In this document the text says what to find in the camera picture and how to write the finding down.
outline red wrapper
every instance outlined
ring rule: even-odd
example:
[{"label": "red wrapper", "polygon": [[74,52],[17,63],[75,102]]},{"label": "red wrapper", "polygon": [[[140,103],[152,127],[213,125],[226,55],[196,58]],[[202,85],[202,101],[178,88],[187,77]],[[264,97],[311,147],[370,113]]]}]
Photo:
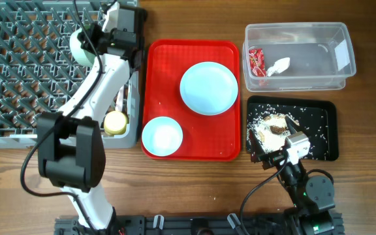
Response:
[{"label": "red wrapper", "polygon": [[259,49],[250,49],[249,50],[249,58],[251,62],[251,70],[255,76],[265,77],[266,70],[265,70],[265,60],[264,60],[264,52],[261,48]]}]

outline dish rack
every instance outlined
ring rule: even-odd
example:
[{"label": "dish rack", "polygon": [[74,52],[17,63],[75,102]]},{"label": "dish rack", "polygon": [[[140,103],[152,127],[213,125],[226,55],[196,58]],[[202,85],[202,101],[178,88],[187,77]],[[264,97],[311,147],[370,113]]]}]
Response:
[{"label": "dish rack", "polygon": [[[119,2],[137,6],[137,1]],[[80,19],[85,24],[102,25],[102,3],[107,1],[77,1]],[[77,29],[72,1],[0,0],[0,148],[34,145],[39,115],[56,112],[89,74],[90,68],[80,66],[69,48],[70,36]],[[126,86],[126,133],[103,135],[105,148],[136,144],[140,102],[137,72]],[[75,142],[74,138],[63,140],[63,144]]]}]

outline white bowl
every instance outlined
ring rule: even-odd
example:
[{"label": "white bowl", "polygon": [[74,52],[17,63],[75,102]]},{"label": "white bowl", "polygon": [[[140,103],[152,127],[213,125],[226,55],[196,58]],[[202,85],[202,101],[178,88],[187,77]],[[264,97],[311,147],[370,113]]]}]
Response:
[{"label": "white bowl", "polygon": [[192,111],[212,116],[226,112],[234,104],[239,87],[228,68],[215,62],[203,62],[185,72],[180,92]]},{"label": "white bowl", "polygon": [[170,117],[157,117],[143,129],[142,142],[148,152],[159,157],[173,154],[182,143],[182,128]]}]

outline wooden table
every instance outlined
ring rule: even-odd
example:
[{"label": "wooden table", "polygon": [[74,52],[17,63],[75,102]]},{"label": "wooden table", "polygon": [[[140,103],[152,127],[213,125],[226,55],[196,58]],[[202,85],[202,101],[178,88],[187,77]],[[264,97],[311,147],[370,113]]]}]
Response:
[{"label": "wooden table", "polygon": [[[332,101],[338,111],[340,157],[334,162],[304,161],[335,177],[336,209],[347,234],[376,234],[376,2],[368,0],[143,1],[149,12],[146,44],[157,39],[231,40],[242,48],[247,24],[344,22],[351,34],[356,76],[341,91],[265,93]],[[241,77],[243,144],[246,100]],[[26,149],[0,149],[0,234],[53,234],[54,219],[76,214],[69,199],[36,198],[20,186]],[[272,174],[252,164],[244,147],[230,163],[152,161],[140,150],[109,149],[102,184],[121,215],[226,215],[238,212],[244,196]],[[57,191],[40,178],[34,156],[27,183],[42,192]],[[255,193],[247,212],[280,212],[291,207],[276,180]]]}]

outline yellow lid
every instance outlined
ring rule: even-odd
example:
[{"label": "yellow lid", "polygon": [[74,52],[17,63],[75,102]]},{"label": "yellow lid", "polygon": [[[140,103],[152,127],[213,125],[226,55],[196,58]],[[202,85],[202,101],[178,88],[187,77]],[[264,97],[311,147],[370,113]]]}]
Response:
[{"label": "yellow lid", "polygon": [[104,130],[105,133],[114,136],[116,134],[124,134],[127,126],[127,115],[122,112],[112,111],[105,116]]}]

